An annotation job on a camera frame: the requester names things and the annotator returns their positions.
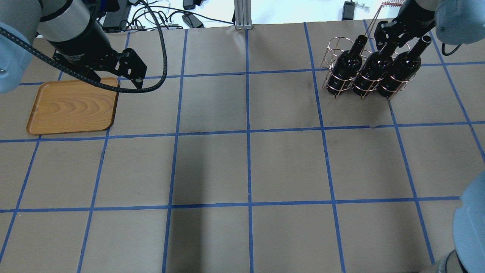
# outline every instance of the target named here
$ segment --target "dark glass bottle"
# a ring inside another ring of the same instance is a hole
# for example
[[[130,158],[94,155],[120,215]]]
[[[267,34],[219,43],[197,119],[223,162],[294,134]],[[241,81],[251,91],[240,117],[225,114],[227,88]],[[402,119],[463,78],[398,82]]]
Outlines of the dark glass bottle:
[[[421,67],[421,54],[431,44],[431,37],[425,35],[419,39],[411,51],[399,54],[389,72],[380,82],[377,92],[383,97],[390,97],[399,91],[403,81],[411,79]]]
[[[367,94],[367,90],[372,90],[377,87],[379,82],[374,82],[381,79],[392,66],[392,55],[399,45],[399,38],[390,40],[381,51],[372,53],[365,62],[360,75],[354,81],[354,93],[363,97]]]
[[[367,43],[367,37],[365,35],[359,35],[352,48],[348,51],[344,51],[337,58],[335,66],[332,70],[332,74],[328,76],[327,90],[332,95],[338,95],[339,91],[347,88],[362,66],[362,57],[360,54]]]

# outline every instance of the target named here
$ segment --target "black cable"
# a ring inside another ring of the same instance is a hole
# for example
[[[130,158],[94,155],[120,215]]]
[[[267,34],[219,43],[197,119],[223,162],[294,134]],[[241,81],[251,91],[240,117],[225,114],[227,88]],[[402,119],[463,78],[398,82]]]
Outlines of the black cable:
[[[131,25],[134,23],[134,24],[135,24],[135,26],[137,26],[137,28],[138,28],[138,25],[136,24],[136,22],[140,23],[140,26],[141,26],[141,25],[142,25],[142,23],[141,23],[141,22],[140,22],[138,19],[139,19],[139,18],[141,18],[142,16],[144,16],[144,17],[145,17],[145,19],[146,19],[146,20],[147,20],[149,23],[151,23],[151,24],[154,24],[154,25],[155,25],[155,23],[154,23],[154,22],[152,22],[152,21],[148,20],[148,18],[146,18],[146,14],[147,14],[147,13],[150,13],[150,12],[145,12],[145,13],[140,14],[140,15],[139,15],[139,16],[138,16],[138,17],[135,19],[135,21],[130,22],[130,23],[128,24],[128,26],[131,26]],[[160,16],[160,20],[162,21],[162,24],[163,24],[163,25],[164,25],[164,26],[165,26],[167,29],[169,29],[169,28],[168,28],[168,26],[167,26],[167,24],[165,23],[165,19],[163,19],[163,16],[162,16],[160,13],[158,13],[158,12],[155,12],[155,14],[158,14],[158,16]]]
[[[167,26],[168,28],[175,28],[175,29],[183,29],[182,26]],[[140,31],[151,31],[151,30],[154,30],[156,29],[157,27],[153,27],[153,28],[146,28],[146,29],[139,29],[139,30],[134,30],[134,32],[140,32]]]
[[[165,6],[150,6],[150,7],[152,7],[152,8],[164,8],[164,9],[176,10],[176,11],[180,11],[180,12],[183,12],[183,13],[186,13],[186,14],[198,15],[200,17],[203,17],[203,18],[208,19],[208,20],[211,20],[211,21],[217,21],[217,22],[221,22],[221,23],[226,23],[226,24],[234,25],[233,22],[227,22],[227,21],[223,21],[223,20],[219,20],[219,19],[209,18],[209,17],[206,17],[204,15],[201,15],[201,14],[198,14],[198,13],[195,13],[195,12],[186,11],[186,10],[181,10],[181,9],[176,9],[176,8],[171,8],[171,7],[165,7]]]
[[[152,3],[148,3],[148,5],[152,5],[152,4],[155,4],[157,1],[153,1]],[[135,11],[135,13],[133,14],[133,17],[131,18],[131,20],[133,21],[133,18],[135,18],[135,15],[137,12],[141,11],[142,9],[145,9],[146,7],[143,7],[143,8],[139,8]]]
[[[99,87],[99,88],[103,88],[103,89],[114,91],[114,92],[120,92],[120,93],[147,93],[147,92],[151,92],[153,90],[158,89],[163,84],[163,82],[165,82],[165,79],[167,77],[167,54],[166,54],[166,50],[165,50],[165,41],[163,40],[162,27],[158,23],[158,20],[155,17],[155,13],[152,11],[150,6],[145,2],[145,0],[141,0],[141,2],[149,10],[150,14],[152,15],[153,19],[155,20],[155,23],[157,25],[157,30],[158,30],[158,33],[159,33],[159,36],[160,36],[160,45],[162,46],[162,55],[163,55],[163,74],[162,74],[162,77],[160,78],[160,80],[155,85],[153,85],[151,87],[147,87],[147,88],[141,88],[141,89],[121,88],[121,87],[115,87],[115,86],[99,83],[95,80],[92,80],[92,79],[90,79],[90,78],[88,78],[88,77],[86,77],[82,74],[79,74],[79,73],[65,67],[64,65],[61,65],[60,63],[52,60],[51,58],[49,58],[48,56],[46,56],[45,54],[43,54],[42,52],[40,52],[39,50],[37,50],[36,48],[31,46],[30,44],[24,42],[19,37],[13,35],[12,33],[7,31],[3,27],[0,27],[0,34],[2,36],[4,36],[5,38],[9,39],[10,41],[16,43],[21,48],[27,50],[28,52],[30,52],[35,57],[41,59],[42,61],[48,63],[49,65],[59,69],[62,72],[65,72],[65,73],[85,82],[85,83],[88,83],[90,85],[94,85],[94,86]]]
[[[185,11],[180,11],[180,10],[177,10],[177,11],[174,11],[172,12],[169,16],[168,16],[168,19],[170,20],[170,23],[172,23],[172,16],[174,14],[177,14],[177,13],[183,13],[183,14],[189,14],[188,12],[185,12]]]
[[[168,22],[167,14],[165,14],[165,12],[163,12],[161,10],[157,11],[158,14],[160,14],[160,12],[163,14],[163,16],[165,16],[165,22]]]
[[[119,23],[119,25],[118,25],[118,28],[119,28],[119,29],[122,29],[122,28],[123,28],[123,27],[121,27],[121,24],[122,24],[123,22],[126,22],[126,23],[129,25],[128,20],[121,20],[121,22],[120,22],[120,23]]]
[[[162,21],[162,24],[167,28],[167,29],[170,29],[168,26],[167,26],[167,20],[165,18],[163,18],[163,16],[160,14],[160,12],[156,12],[158,14],[158,16],[160,16],[160,20]]]
[[[441,54],[443,54],[444,56],[450,56],[451,54],[455,53],[455,52],[458,50],[458,48],[460,48],[460,47],[461,47],[461,44],[457,45],[457,46],[455,47],[455,49],[454,49],[454,50],[452,50],[450,53],[446,53],[446,52],[445,52],[445,46],[446,46],[446,44],[445,44],[445,43],[442,43],[442,44],[441,44]]]
[[[142,25],[142,23],[141,23],[140,21],[136,20],[136,21],[135,21],[135,27],[136,27],[137,29],[141,29],[141,28],[143,28],[143,25]]]

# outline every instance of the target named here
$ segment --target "blue tape line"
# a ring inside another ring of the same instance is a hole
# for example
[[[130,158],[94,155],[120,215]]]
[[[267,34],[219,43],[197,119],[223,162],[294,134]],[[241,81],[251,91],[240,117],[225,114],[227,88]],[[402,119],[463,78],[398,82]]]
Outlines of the blue tape line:
[[[79,256],[78,270],[77,273],[81,273],[82,261],[84,259],[84,251],[86,250],[86,244],[88,241],[89,230],[91,228],[91,219],[93,218],[93,208],[96,202],[97,188],[99,185],[99,178],[101,177],[101,170],[103,168],[104,155],[106,153],[106,147],[108,146],[108,136],[110,134],[110,129],[106,130],[106,136],[104,137],[103,150],[101,152],[101,157],[99,159],[99,165],[97,168],[96,181],[94,184],[93,197],[91,198],[91,206],[89,209],[88,221],[86,224],[86,230],[84,231],[84,238],[82,240],[81,254]]]
[[[144,79],[145,80],[151,80],[151,79],[161,79],[162,76],[146,76]],[[167,75],[167,79],[169,78],[180,78],[180,75]],[[121,78],[120,81],[129,81],[127,78]]]
[[[459,196],[418,197],[420,202],[459,200]],[[414,202],[414,198],[387,198],[387,199],[343,199],[343,200],[308,200],[308,201],[270,201],[252,202],[251,206],[281,206],[281,205],[331,205],[336,204],[362,204],[362,203],[395,203]],[[207,207],[245,207],[245,203],[215,203],[215,204],[187,204],[172,205],[172,209],[207,208]],[[107,206],[107,207],[60,207],[60,208],[19,208],[17,212],[66,212],[66,211],[116,211],[116,210],[151,210],[168,209],[169,205],[141,205],[141,206]],[[0,213],[12,213],[15,209],[0,209]]]
[[[414,123],[414,124],[397,124],[397,127],[426,127],[426,126],[450,126],[450,125],[468,125],[467,122],[436,122],[436,123]]]
[[[212,76],[231,76],[231,75],[245,75],[246,72],[227,72],[227,73],[211,73],[211,74],[190,74],[184,77],[212,77]]]
[[[290,70],[270,70],[270,71],[248,71],[249,74],[278,74],[278,73],[295,73],[295,72],[312,72],[312,69],[290,69]]]
[[[277,206],[277,205],[331,205],[332,200],[314,201],[274,201],[274,202],[253,202],[253,206]]]
[[[364,19],[364,20],[362,20],[362,22],[364,23],[364,28],[367,30],[368,26],[367,26],[367,22],[365,21],[365,19]],[[371,50],[372,50],[372,52],[375,52],[374,42],[373,42],[371,39],[369,39],[369,44],[370,44],[370,46],[371,46]]]
[[[246,134],[246,133],[247,133],[246,130],[235,130],[235,131],[180,133],[179,136],[206,136],[206,135],[228,135],[228,134]]]
[[[419,201],[445,201],[445,200],[460,200],[459,196],[443,196],[443,197],[418,197]]]
[[[298,132],[298,131],[318,131],[320,127],[308,127],[308,128],[282,128],[282,129],[255,129],[250,130],[251,133],[266,133],[266,132]]]
[[[65,137],[65,138],[43,138],[40,142],[52,142],[52,141],[84,141],[84,140],[101,140],[105,139],[105,136],[94,137]]]
[[[22,197],[23,197],[24,192],[25,192],[25,187],[27,186],[27,181],[29,180],[29,175],[30,175],[30,172],[32,170],[32,165],[33,165],[33,161],[35,159],[35,155],[37,154],[37,150],[39,149],[39,144],[40,144],[39,140],[40,140],[41,137],[42,136],[39,136],[37,138],[37,143],[35,144],[35,149],[32,153],[32,158],[31,158],[31,161],[29,163],[29,167],[27,168],[27,173],[25,174],[24,183],[22,184],[22,188],[20,190],[20,194],[19,194],[18,199],[17,199],[17,204],[15,206],[15,210],[14,210],[14,213],[12,215],[12,219],[10,220],[10,225],[8,226],[7,234],[5,235],[5,239],[3,241],[3,245],[2,245],[2,248],[1,248],[1,251],[0,251],[0,263],[1,263],[1,260],[3,258],[3,254],[5,253],[5,248],[7,247],[8,238],[10,237],[10,233],[12,232],[12,228],[14,227],[15,218],[17,216],[18,209],[20,207],[20,202],[22,201]]]
[[[180,71],[180,89],[178,90],[178,110],[177,110],[177,126],[175,129],[175,141],[174,141],[174,154],[172,157],[172,174],[170,176],[170,191],[168,196],[168,209],[167,209],[167,221],[165,225],[165,241],[163,243],[163,257],[162,257],[162,273],[166,272],[167,267],[167,254],[168,254],[168,237],[170,235],[170,220],[172,218],[172,202],[174,197],[174,183],[175,183],[175,165],[177,162],[177,149],[178,149],[178,136],[180,131],[180,113],[182,108],[182,90],[183,79],[185,69],[185,55],[187,52],[187,30],[185,30],[185,36],[183,41],[183,53],[182,53],[182,68]]]
[[[93,211],[168,209],[168,205],[94,207]]]
[[[317,101],[317,109],[318,109],[318,118],[320,120],[320,127],[321,127],[321,132],[322,132],[322,141],[323,141],[323,151],[325,153],[325,164],[327,167],[327,176],[328,176],[328,186],[330,188],[330,196],[332,198],[332,211],[334,215],[334,222],[335,222],[335,233],[337,236],[337,246],[339,248],[339,257],[340,257],[340,267],[343,273],[345,273],[345,261],[344,261],[344,256],[343,256],[343,249],[342,249],[342,241],[340,238],[340,226],[339,226],[339,217],[337,213],[337,205],[335,203],[335,194],[333,190],[333,182],[332,182],[332,173],[330,169],[330,161],[328,158],[328,149],[327,149],[327,141],[325,137],[325,127],[323,123],[323,117],[322,117],[322,110],[320,106],[320,96],[318,94],[318,85],[317,85],[317,76],[315,73],[315,64],[313,61],[313,53],[311,50],[311,43],[310,43],[310,37],[308,35],[308,28],[307,28],[307,23],[303,23],[303,27],[305,28],[305,36],[307,38],[307,45],[308,45],[308,53],[310,56],[310,62],[311,62],[311,69],[312,69],[312,74],[313,74],[313,87],[315,88],[315,98]]]
[[[470,126],[471,134],[473,135],[473,138],[475,139],[475,143],[477,144],[477,148],[480,151],[480,155],[482,156],[482,160],[485,162],[485,153],[484,153],[484,150],[483,150],[482,145],[481,145],[481,143],[480,143],[480,141],[479,141],[479,139],[477,137],[477,134],[475,132],[475,129],[473,128],[473,125],[470,122],[470,118],[468,116],[468,113],[467,113],[465,107],[463,106],[463,103],[462,103],[462,101],[460,99],[460,96],[458,95],[458,91],[456,91],[456,87],[455,87],[455,85],[453,83],[453,79],[451,78],[450,73],[448,72],[448,68],[446,67],[445,61],[443,60],[443,56],[441,55],[441,51],[438,48],[438,44],[436,43],[435,37],[433,36],[433,34],[431,32],[429,34],[431,36],[431,39],[433,40],[433,44],[435,45],[435,49],[436,49],[436,51],[438,53],[439,60],[441,61],[441,64],[443,65],[443,69],[445,70],[446,77],[448,78],[448,81],[450,82],[450,85],[451,85],[451,87],[453,89],[453,93],[455,94],[456,100],[460,104],[461,111],[463,112],[463,116],[465,116],[465,119],[467,120],[467,123]]]
[[[127,48],[128,48],[128,44],[129,44],[129,36],[130,36],[130,33],[128,32],[128,34],[126,35],[125,49],[127,49]]]
[[[60,207],[60,208],[21,208],[19,212],[61,212],[61,211],[89,211],[88,207]]]
[[[441,51],[438,51],[438,56],[440,57],[441,60],[443,60],[443,58],[441,57]],[[443,62],[443,63],[447,66],[485,65],[485,62],[461,62],[461,63],[445,63],[445,62]]]
[[[414,181],[413,181],[413,177],[411,175],[411,169],[409,168],[409,163],[407,161],[406,152],[404,150],[403,140],[401,139],[401,134],[399,132],[399,127],[397,126],[394,111],[392,110],[391,101],[388,101],[388,103],[389,103],[389,109],[391,111],[392,122],[395,124],[395,131],[396,131],[396,135],[397,135],[397,140],[399,142],[399,147],[401,149],[401,154],[403,155],[404,166],[406,167],[406,173],[407,173],[407,177],[408,177],[408,180],[409,180],[409,185],[411,186],[411,191],[413,193],[413,198],[414,198],[414,201],[415,201],[414,203],[416,204],[416,210],[418,212],[418,217],[420,219],[421,229],[422,229],[423,236],[424,236],[424,241],[426,243],[426,248],[428,249],[429,259],[430,259],[431,263],[435,263],[435,257],[433,256],[433,250],[431,249],[431,243],[430,243],[429,238],[428,238],[428,232],[426,231],[426,225],[424,223],[424,218],[423,218],[423,215],[422,215],[422,212],[421,212],[421,206],[420,206],[420,203],[419,203],[418,195],[416,193],[416,188],[414,187]]]
[[[485,121],[459,121],[459,122],[436,122],[436,123],[404,123],[397,124],[397,127],[426,127],[426,126],[455,126],[455,125],[469,125],[469,124],[485,124]],[[324,130],[353,130],[353,129],[375,129],[375,128],[394,128],[393,124],[383,124],[377,126],[369,125],[356,125],[356,126],[329,126],[323,127]],[[251,133],[265,133],[265,132],[298,132],[298,131],[318,131],[320,127],[303,127],[303,128],[279,128],[279,129],[253,129]],[[209,132],[189,132],[179,133],[179,136],[199,136],[199,135],[227,135],[227,134],[246,134],[247,130],[234,130],[234,131],[209,131]],[[167,134],[145,134],[145,135],[116,135],[109,136],[112,138],[134,138],[134,137],[174,137],[175,133]],[[101,140],[103,136],[94,137],[66,137],[66,138],[42,138],[40,142],[50,141],[88,141],[88,140]],[[28,139],[4,139],[0,140],[0,143],[15,143],[15,142],[36,142],[35,138]]]
[[[248,230],[249,230],[249,272],[254,273],[253,246],[253,197],[251,180],[251,122],[249,112],[249,32],[244,31],[244,47],[246,53],[246,133],[247,133],[247,201],[248,201]]]
[[[414,202],[414,198],[382,198],[382,199],[336,200],[336,203],[337,204],[393,203],[393,202]]]
[[[19,85],[41,85],[43,84],[43,82],[41,83],[22,83],[22,84],[19,84]]]
[[[0,143],[16,143],[16,142],[36,142],[37,139],[29,138],[29,139],[5,139],[0,140]]]
[[[109,136],[109,139],[112,138],[134,138],[134,137],[174,137],[175,133],[170,134],[146,134],[146,135],[126,135],[126,136]]]
[[[441,64],[422,64],[422,67],[440,67]]]

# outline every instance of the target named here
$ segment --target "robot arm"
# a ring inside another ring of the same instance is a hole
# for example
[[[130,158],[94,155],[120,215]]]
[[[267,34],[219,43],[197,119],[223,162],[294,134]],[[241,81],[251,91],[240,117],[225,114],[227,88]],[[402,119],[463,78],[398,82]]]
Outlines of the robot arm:
[[[118,53],[81,0],[1,0],[0,27],[32,44],[39,32],[59,52],[54,58],[96,82],[95,70],[130,79],[142,88],[146,65],[133,49]],[[0,36],[0,93],[14,89],[32,55]]]
[[[406,0],[392,21],[377,24],[374,37],[380,50],[393,37],[400,46],[422,37],[436,26],[438,39],[450,45],[485,38],[485,0]]]

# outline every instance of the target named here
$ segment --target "charger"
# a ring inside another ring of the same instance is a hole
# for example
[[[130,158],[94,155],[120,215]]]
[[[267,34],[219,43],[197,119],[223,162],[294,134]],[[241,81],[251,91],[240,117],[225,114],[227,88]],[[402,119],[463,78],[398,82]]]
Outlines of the charger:
[[[183,8],[184,10],[193,10],[195,9],[195,5],[200,6],[203,0],[183,0]]]
[[[197,17],[195,17],[195,15],[192,14],[192,13],[182,15],[182,20],[190,28],[193,28],[193,29],[195,29],[195,28],[203,28],[204,27],[204,24],[199,19],[197,19]]]
[[[345,1],[342,9],[342,21],[354,20],[356,4],[352,1]]]

